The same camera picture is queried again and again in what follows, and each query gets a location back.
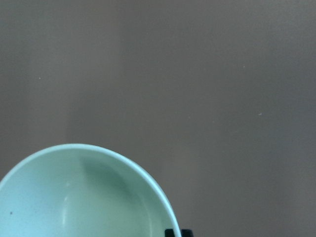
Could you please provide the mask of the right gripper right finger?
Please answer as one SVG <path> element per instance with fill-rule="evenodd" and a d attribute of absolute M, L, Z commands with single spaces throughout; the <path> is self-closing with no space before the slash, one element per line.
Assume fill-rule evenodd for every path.
<path fill-rule="evenodd" d="M 182 237 L 193 237 L 193 231 L 190 229 L 182 229 L 181 236 Z"/>

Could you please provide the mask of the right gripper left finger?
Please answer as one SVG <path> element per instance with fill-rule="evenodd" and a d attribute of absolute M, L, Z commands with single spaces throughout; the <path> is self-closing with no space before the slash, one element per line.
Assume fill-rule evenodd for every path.
<path fill-rule="evenodd" d="M 166 229 L 164 231 L 164 236 L 165 237 L 175 237 L 175 233 L 173 229 Z"/>

